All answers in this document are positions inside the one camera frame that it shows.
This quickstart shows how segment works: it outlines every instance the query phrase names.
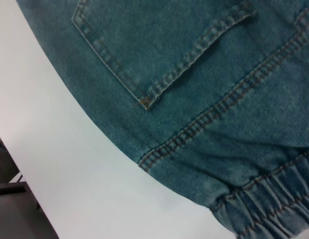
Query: gathered denim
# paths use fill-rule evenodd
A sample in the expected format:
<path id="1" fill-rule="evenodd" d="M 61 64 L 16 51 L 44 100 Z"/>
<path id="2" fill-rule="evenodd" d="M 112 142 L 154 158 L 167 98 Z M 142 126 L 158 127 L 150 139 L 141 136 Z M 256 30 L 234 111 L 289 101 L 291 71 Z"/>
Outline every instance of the gathered denim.
<path id="1" fill-rule="evenodd" d="M 17 0 L 97 127 L 240 239 L 309 227 L 309 0 Z"/>

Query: white surface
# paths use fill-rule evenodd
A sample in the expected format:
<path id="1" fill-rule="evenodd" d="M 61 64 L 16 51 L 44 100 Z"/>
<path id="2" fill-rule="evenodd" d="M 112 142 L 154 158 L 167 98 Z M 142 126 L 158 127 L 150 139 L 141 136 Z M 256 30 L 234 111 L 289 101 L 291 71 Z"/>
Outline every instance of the white surface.
<path id="1" fill-rule="evenodd" d="M 60 239 L 234 238 L 98 130 L 13 0 L 0 0 L 0 136 Z"/>

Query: denim fabric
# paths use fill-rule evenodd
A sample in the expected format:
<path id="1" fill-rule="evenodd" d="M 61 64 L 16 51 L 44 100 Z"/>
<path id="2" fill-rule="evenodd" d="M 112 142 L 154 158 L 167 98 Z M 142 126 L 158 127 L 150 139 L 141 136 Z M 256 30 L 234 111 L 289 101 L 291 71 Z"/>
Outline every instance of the denim fabric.
<path id="1" fill-rule="evenodd" d="M 309 0 L 18 0 L 64 84 L 238 238 L 309 227 Z"/>

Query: elastic cuff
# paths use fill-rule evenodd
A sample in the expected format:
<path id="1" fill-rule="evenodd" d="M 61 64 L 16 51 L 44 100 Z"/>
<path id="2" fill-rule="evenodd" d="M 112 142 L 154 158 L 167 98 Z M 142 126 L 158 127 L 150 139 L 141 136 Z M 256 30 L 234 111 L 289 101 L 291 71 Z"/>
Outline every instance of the elastic cuff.
<path id="1" fill-rule="evenodd" d="M 287 239 L 309 227 L 309 151 L 211 209 L 240 239 Z"/>

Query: jeans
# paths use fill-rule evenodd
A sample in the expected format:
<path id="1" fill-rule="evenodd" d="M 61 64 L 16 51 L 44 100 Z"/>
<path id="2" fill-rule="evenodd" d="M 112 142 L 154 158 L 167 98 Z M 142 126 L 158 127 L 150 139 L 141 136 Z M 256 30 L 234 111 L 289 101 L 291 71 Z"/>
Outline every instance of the jeans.
<path id="1" fill-rule="evenodd" d="M 18 0 L 98 128 L 240 239 L 309 227 L 309 0 Z"/>

